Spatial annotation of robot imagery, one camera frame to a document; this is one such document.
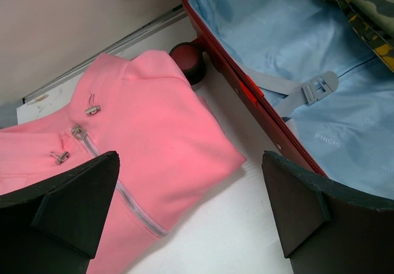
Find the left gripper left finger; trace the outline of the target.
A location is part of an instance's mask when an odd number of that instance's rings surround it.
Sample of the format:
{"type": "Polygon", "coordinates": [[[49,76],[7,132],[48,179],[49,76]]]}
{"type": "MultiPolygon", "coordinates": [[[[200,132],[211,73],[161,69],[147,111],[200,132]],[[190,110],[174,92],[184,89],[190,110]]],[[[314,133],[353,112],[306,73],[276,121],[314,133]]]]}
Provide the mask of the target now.
{"type": "Polygon", "coordinates": [[[1,196],[1,273],[86,273],[119,175],[106,152],[1,196]]]}

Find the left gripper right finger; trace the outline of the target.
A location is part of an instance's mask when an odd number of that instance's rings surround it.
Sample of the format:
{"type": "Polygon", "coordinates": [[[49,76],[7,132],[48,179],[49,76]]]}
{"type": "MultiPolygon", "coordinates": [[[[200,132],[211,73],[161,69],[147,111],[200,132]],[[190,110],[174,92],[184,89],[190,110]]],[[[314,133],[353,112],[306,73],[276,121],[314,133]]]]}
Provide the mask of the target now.
{"type": "Polygon", "coordinates": [[[262,170],[294,273],[393,273],[393,200],[308,171],[274,151],[262,170]]]}

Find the green yellow camouflage garment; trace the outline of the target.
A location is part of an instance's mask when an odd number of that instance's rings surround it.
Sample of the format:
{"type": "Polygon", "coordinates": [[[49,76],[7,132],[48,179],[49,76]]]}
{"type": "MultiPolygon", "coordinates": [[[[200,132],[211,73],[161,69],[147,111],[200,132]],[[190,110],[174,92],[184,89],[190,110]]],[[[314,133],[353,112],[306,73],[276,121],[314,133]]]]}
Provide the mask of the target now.
{"type": "Polygon", "coordinates": [[[324,0],[336,2],[363,42],[393,70],[393,0],[324,0]]]}

